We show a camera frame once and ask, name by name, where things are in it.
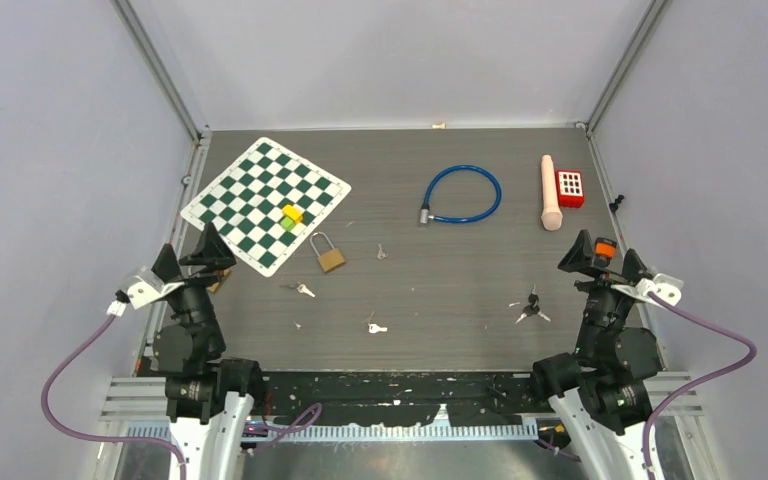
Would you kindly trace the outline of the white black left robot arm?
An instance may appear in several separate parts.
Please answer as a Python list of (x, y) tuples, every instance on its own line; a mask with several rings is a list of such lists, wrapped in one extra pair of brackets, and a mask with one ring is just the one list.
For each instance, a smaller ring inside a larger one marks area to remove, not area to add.
[(223, 355), (226, 342), (208, 290), (235, 263), (216, 227), (207, 224), (192, 253), (178, 258), (166, 245), (151, 268), (163, 282), (160, 299), (172, 311), (152, 349), (181, 454), (170, 469), (173, 479), (233, 478), (245, 420), (265, 405), (259, 363)]

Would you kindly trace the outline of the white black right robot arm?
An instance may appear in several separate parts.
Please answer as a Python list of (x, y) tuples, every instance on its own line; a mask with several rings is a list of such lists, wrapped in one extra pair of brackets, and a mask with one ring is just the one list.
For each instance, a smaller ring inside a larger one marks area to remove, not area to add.
[(655, 479), (654, 436), (644, 427), (653, 412), (645, 382), (662, 371), (655, 335), (630, 327), (639, 303), (635, 282), (647, 277), (629, 251), (621, 272), (609, 266), (615, 241), (581, 230), (560, 260), (559, 270), (584, 275), (575, 287), (587, 295), (571, 352), (534, 363), (530, 398), (553, 410), (591, 479)]

